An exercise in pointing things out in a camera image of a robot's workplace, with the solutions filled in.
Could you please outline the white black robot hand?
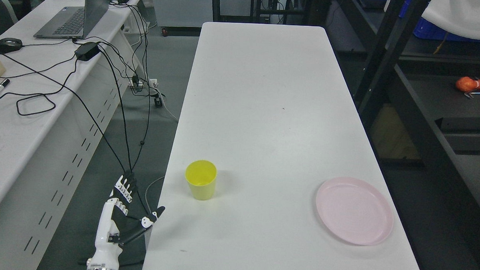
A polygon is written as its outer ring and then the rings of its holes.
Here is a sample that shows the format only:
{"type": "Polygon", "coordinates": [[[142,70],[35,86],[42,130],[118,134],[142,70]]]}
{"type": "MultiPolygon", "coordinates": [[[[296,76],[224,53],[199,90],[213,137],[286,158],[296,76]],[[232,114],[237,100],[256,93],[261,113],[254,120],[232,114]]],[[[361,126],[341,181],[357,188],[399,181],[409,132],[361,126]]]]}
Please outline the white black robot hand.
{"type": "Polygon", "coordinates": [[[103,205],[95,237],[95,253],[86,262],[87,270],[119,270],[123,248],[151,229],[164,212],[164,206],[146,212],[125,231],[130,204],[137,196],[134,174],[126,171],[118,178],[103,205]]]}

